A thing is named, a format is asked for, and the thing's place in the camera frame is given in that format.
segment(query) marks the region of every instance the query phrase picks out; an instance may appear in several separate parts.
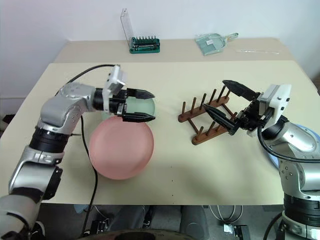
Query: table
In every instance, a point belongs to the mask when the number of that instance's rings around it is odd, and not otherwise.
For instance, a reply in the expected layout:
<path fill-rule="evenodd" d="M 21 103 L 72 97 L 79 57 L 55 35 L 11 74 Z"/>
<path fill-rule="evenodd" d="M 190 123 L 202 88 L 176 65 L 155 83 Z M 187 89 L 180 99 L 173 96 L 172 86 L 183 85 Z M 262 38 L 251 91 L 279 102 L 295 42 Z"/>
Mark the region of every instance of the table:
<path fill-rule="evenodd" d="M 0 195 L 8 192 L 8 179 L 24 146 L 29 144 L 43 103 L 77 73 L 101 62 L 52 63 L 28 95 L 0 140 Z M 237 60 L 185 62 L 123 62 L 127 86 L 155 95 L 156 120 L 149 122 L 154 152 L 146 169 L 128 180 L 99 175 L 95 204 L 119 205 L 271 205 L 283 203 L 278 171 L 268 161 L 256 138 L 239 130 L 194 146 L 194 130 L 177 120 L 182 102 L 190 109 L 193 97 L 222 88 L 222 80 L 241 82 L 255 91 L 270 84 L 292 84 L 285 115 L 293 123 L 320 132 L 320 97 L 312 81 L 293 60 Z M 108 68 L 92 71 L 79 82 L 103 87 Z M 229 108 L 238 112 L 248 105 L 230 94 Z M 101 113 L 84 114 L 85 137 L 102 121 Z M 195 118 L 207 129 L 207 114 Z M 80 133 L 80 124 L 74 133 Z M 87 204 L 94 173 L 79 136 L 72 136 L 60 164 L 63 174 L 57 193 L 49 203 Z"/>
<path fill-rule="evenodd" d="M 294 60 L 276 38 L 238 38 L 228 42 L 223 53 L 203 56 L 193 39 L 160 41 L 160 53 L 130 54 L 127 41 L 71 41 L 55 58 L 55 63 L 167 63 L 213 61 Z"/>

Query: green glass plate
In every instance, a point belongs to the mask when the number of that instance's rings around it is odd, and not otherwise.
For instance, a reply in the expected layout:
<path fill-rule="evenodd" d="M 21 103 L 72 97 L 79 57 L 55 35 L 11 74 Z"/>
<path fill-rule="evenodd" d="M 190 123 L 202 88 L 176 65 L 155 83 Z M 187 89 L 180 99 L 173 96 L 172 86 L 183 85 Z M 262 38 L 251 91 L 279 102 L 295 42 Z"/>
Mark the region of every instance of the green glass plate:
<path fill-rule="evenodd" d="M 149 115 L 155 115 L 155 102 L 152 98 L 149 99 L 137 99 L 135 97 L 128 97 L 126 99 L 126 112 L 127 113 L 146 113 Z M 106 120 L 112 116 L 110 113 L 102 112 L 102 120 Z"/>

